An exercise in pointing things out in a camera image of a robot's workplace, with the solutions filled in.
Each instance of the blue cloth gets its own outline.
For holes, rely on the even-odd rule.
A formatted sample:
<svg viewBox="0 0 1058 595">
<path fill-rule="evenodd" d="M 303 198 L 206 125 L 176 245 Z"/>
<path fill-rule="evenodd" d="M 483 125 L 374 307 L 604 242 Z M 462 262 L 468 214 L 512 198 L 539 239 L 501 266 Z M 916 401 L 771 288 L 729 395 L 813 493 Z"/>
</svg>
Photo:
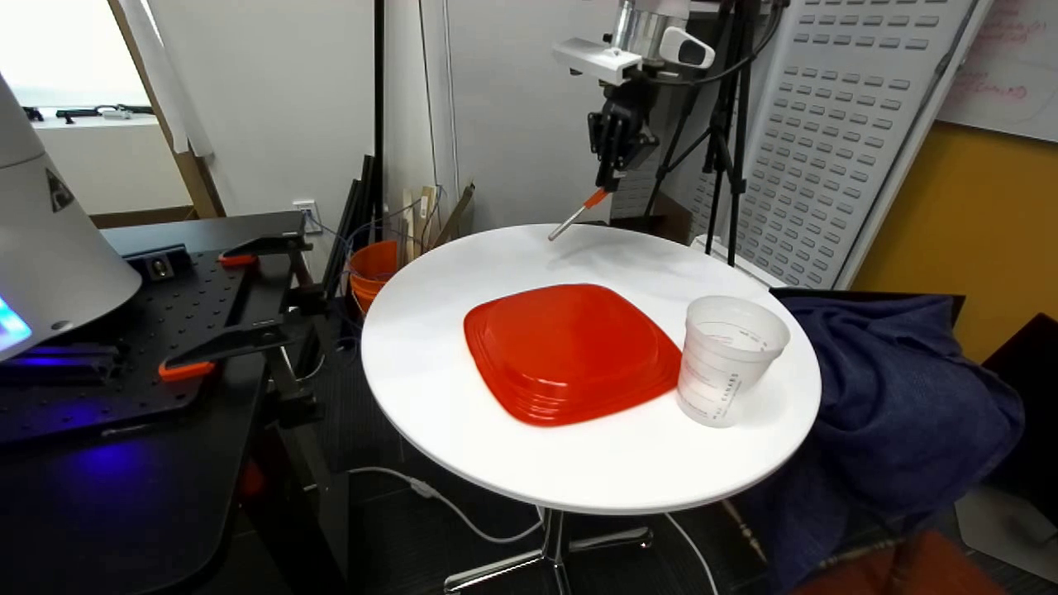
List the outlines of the blue cloth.
<svg viewBox="0 0 1058 595">
<path fill-rule="evenodd" d="M 1018 392 L 969 364 L 954 298 L 781 293 L 825 374 L 810 439 L 740 495 L 773 590 L 795 590 L 847 534 L 858 507 L 912 526 L 986 478 L 1018 441 Z"/>
</svg>

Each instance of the table top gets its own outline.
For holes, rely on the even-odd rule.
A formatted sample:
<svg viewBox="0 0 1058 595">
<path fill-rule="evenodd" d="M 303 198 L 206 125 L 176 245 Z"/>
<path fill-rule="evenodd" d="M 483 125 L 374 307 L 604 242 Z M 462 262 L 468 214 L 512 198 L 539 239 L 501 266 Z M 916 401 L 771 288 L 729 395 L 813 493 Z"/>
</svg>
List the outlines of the table top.
<svg viewBox="0 0 1058 595">
<path fill-rule="evenodd" d="M 819 366 L 801 322 L 763 283 L 686 245 L 576 223 L 497 228 L 443 245 L 383 283 L 364 319 L 367 382 L 392 424 L 450 472 L 519 503 L 645 516 L 717 503 L 773 472 L 810 431 Z M 740 424 L 696 424 L 674 388 L 573 426 L 512 418 L 483 382 L 462 317 L 483 300 L 547 283 L 601 283 L 679 347 L 701 293 L 737 293 L 789 327 L 789 347 L 747 388 Z"/>
<path fill-rule="evenodd" d="M 300 228 L 299 214 L 116 228 L 116 251 L 218 251 Z M 270 319 L 290 258 L 262 258 L 241 319 Z M 216 392 L 158 424 L 0 455 L 3 590 L 158 590 L 221 552 L 266 388 L 266 355 L 235 355 Z"/>
</svg>

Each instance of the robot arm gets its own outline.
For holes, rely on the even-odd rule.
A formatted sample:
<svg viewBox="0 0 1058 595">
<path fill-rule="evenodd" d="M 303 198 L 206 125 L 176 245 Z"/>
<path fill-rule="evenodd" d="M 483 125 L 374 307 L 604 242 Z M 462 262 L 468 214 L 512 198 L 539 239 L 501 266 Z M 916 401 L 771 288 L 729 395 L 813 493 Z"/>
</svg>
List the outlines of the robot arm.
<svg viewBox="0 0 1058 595">
<path fill-rule="evenodd" d="M 601 81 L 604 104 L 589 116 L 589 139 L 598 156 L 596 184 L 604 190 L 614 190 L 621 175 L 657 146 L 650 125 L 657 90 L 645 73 L 716 62 L 716 49 L 686 28 L 689 17 L 691 0 L 619 0 L 609 41 L 565 39 L 556 46 L 559 62 Z"/>
</svg>

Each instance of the red plate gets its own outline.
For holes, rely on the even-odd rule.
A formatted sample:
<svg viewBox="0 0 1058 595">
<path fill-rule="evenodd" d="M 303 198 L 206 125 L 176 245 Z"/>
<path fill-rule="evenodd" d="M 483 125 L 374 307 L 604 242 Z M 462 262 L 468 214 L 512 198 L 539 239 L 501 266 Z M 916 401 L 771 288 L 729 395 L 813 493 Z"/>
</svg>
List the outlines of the red plate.
<svg viewBox="0 0 1058 595">
<path fill-rule="evenodd" d="M 565 426 L 668 392 L 680 350 L 598 283 L 556 283 L 474 307 L 462 334 L 492 395 L 523 424 Z"/>
</svg>

